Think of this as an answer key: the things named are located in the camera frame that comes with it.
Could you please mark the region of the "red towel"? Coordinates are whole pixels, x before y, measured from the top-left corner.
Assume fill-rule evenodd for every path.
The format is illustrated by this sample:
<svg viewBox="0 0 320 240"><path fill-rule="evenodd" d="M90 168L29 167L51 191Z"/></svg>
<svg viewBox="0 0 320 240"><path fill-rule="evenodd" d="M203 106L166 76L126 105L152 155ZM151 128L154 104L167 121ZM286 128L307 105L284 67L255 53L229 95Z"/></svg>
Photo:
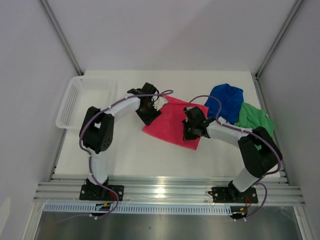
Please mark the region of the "red towel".
<svg viewBox="0 0 320 240"><path fill-rule="evenodd" d="M179 147L190 150L197 150L200 139L184 140L184 125L186 119L184 107L187 102L166 96L167 104L161 109L161 115L158 116L150 125L143 127L142 131L154 138Z"/></svg>

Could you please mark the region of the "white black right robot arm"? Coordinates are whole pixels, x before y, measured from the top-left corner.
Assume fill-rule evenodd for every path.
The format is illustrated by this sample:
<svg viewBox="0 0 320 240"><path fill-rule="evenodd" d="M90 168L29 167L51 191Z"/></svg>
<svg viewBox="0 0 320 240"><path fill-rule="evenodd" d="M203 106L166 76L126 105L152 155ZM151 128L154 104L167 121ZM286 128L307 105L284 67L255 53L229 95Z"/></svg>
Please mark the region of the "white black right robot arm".
<svg viewBox="0 0 320 240"><path fill-rule="evenodd" d="M183 139L186 141L205 137L239 149L244 168L228 184L228 196L234 202L245 198L247 190L264 176L272 175L281 168L282 154L263 127L238 128L213 118L201 121L185 119L182 123Z"/></svg>

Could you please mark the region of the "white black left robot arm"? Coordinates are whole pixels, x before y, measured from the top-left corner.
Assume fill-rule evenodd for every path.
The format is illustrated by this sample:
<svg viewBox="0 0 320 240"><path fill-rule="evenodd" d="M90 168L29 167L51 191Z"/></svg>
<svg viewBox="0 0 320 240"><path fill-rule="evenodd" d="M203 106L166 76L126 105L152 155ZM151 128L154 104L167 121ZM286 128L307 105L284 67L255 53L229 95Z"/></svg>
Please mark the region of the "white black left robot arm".
<svg viewBox="0 0 320 240"><path fill-rule="evenodd" d="M126 114L136 112L144 125L149 126L162 113L157 101L163 95L147 82L142 88L128 90L104 109L94 106L87 109L79 133L79 147L88 154L87 180L93 184L90 192L97 200L105 199L109 193L106 151L113 141L115 123Z"/></svg>

